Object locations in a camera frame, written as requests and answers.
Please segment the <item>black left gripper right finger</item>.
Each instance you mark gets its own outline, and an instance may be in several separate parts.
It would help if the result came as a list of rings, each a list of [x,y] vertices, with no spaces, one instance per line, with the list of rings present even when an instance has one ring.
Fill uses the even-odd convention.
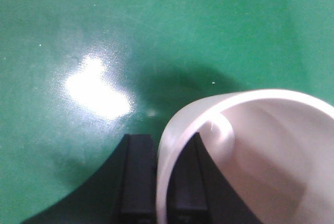
[[[260,223],[220,173],[195,133],[179,155],[168,187],[169,223]]]

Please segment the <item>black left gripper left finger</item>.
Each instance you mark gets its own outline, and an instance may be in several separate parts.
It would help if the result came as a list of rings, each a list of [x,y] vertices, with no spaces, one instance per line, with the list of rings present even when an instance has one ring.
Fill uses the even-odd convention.
[[[154,141],[126,134],[81,186],[24,223],[155,223],[155,202]]]

